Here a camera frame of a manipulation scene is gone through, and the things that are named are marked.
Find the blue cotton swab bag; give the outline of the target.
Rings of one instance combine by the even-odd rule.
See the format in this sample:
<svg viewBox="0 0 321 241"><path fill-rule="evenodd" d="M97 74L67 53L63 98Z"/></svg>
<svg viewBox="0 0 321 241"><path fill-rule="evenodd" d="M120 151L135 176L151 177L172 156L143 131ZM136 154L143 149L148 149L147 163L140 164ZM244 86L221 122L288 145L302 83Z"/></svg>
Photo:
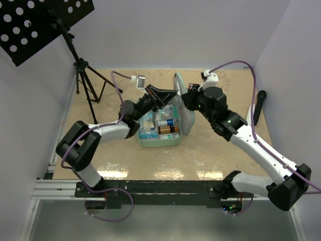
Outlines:
<svg viewBox="0 0 321 241"><path fill-rule="evenodd" d="M157 138L157 131L153 122L152 112L148 112L140 118L139 124L138 136L140 139Z"/></svg>

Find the mint green medicine case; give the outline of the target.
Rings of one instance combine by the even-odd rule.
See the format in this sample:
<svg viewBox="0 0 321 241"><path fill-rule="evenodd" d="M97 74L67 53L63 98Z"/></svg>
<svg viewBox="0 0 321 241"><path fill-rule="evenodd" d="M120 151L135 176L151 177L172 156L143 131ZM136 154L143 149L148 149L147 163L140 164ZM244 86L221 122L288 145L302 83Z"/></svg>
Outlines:
<svg viewBox="0 0 321 241"><path fill-rule="evenodd" d="M177 95L162 109L149 111L139 119L138 143L142 147L177 145L188 136L195 122L195 114L184 106L181 95L187 88L179 73L174 74L174 90Z"/></svg>

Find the brown bottle orange cap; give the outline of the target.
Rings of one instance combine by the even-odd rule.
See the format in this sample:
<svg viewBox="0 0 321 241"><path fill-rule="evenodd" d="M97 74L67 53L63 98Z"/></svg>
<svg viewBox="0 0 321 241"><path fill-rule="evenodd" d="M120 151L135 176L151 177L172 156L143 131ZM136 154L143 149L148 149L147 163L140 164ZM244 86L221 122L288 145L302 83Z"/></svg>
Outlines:
<svg viewBox="0 0 321 241"><path fill-rule="evenodd" d="M158 127L158 133L160 135L177 133L179 131L178 126L160 126Z"/></svg>

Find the white plastic bottle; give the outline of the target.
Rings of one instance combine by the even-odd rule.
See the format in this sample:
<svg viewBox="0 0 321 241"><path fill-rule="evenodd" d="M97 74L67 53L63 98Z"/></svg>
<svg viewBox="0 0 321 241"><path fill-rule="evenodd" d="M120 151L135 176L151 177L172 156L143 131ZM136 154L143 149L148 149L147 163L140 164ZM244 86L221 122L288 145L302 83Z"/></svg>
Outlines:
<svg viewBox="0 0 321 241"><path fill-rule="evenodd" d="M171 133L171 134L160 134L159 135L159 139L160 140L177 139L179 137L180 137L179 134L174 134L174 133Z"/></svg>

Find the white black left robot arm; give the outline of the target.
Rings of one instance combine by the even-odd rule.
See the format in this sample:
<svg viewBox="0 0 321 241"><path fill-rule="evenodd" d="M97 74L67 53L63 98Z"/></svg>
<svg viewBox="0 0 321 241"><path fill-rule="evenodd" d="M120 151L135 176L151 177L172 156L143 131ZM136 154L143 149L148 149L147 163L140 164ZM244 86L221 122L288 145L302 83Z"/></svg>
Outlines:
<svg viewBox="0 0 321 241"><path fill-rule="evenodd" d="M136 134L138 120L151 110L164 108L177 95L176 90L159 89L151 84L144 88L143 97L137 102L121 102L118 120L88 125L75 122L56 146L56 154L62 162L68 163L75 175L86 185L86 191L93 197L100 196L104 189L103 177L91 164L100 143L118 139L128 139Z"/></svg>

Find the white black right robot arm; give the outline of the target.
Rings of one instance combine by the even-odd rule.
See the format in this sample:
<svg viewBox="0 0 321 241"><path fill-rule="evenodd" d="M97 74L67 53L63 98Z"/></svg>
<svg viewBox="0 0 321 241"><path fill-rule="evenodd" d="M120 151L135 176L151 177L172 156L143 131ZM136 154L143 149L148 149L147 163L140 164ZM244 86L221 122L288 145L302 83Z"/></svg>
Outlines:
<svg viewBox="0 0 321 241"><path fill-rule="evenodd" d="M221 88L202 90L191 85L181 97L188 110L199 111L217 135L242 149L269 175L264 178L233 171L224 179L223 190L227 196L235 197L240 192L258 194L288 211L307 192L311 168L296 164L265 141L256 139L247 121L228 109L227 97Z"/></svg>

